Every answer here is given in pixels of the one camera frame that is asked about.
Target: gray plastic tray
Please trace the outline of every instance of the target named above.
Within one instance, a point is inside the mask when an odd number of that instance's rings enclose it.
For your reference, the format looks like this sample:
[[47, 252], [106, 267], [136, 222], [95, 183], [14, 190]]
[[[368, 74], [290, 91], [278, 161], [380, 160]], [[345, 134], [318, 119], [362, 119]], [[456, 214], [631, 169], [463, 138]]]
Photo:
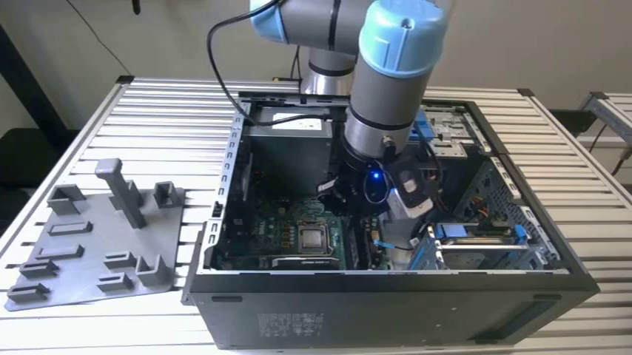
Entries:
[[[120, 160], [108, 164], [115, 167], [110, 177], [120, 179], [126, 185], [120, 191], [128, 195], [119, 200], [108, 194], [84, 196], [75, 185], [55, 187], [48, 200], [54, 213], [7, 293], [8, 311], [171, 288], [185, 190], [170, 182], [158, 183], [154, 190], [136, 190], [134, 182], [123, 181]], [[128, 206], [120, 208], [126, 201], [138, 204], [142, 228], [132, 228], [138, 221], [128, 220]]]

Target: printed label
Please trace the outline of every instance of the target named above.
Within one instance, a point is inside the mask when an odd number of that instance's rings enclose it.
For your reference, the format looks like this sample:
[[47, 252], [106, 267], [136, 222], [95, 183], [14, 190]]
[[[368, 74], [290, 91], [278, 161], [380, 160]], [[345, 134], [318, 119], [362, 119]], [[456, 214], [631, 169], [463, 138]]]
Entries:
[[[293, 116], [302, 115], [301, 113], [277, 113], [273, 116], [273, 121], [282, 120]], [[283, 124], [275, 124], [273, 129], [297, 129], [301, 131], [321, 131], [324, 128], [322, 120], [318, 118], [306, 118], [304, 120], [295, 120], [285, 122]]]
[[320, 337], [325, 313], [259, 313], [262, 337]]

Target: slotted metal table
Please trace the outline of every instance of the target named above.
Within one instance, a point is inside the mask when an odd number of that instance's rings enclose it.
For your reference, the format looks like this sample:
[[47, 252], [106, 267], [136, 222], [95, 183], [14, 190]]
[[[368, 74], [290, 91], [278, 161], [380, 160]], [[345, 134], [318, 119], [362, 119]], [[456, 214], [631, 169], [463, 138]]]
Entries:
[[[229, 89], [295, 92], [291, 83], [231, 82]], [[632, 197], [535, 97], [515, 89], [430, 87], [428, 98], [476, 101], [601, 292], [515, 347], [300, 351], [300, 354], [632, 354]], [[116, 84], [0, 238], [0, 303], [51, 213], [51, 187], [104, 192], [96, 161], [119, 157], [147, 189], [187, 190], [177, 287], [163, 294], [10, 313], [0, 308], [0, 350], [36, 354], [226, 354], [195, 307], [181, 305], [193, 244], [210, 216], [233, 107], [214, 81], [136, 78]], [[275, 351], [245, 353], [274, 354]]]

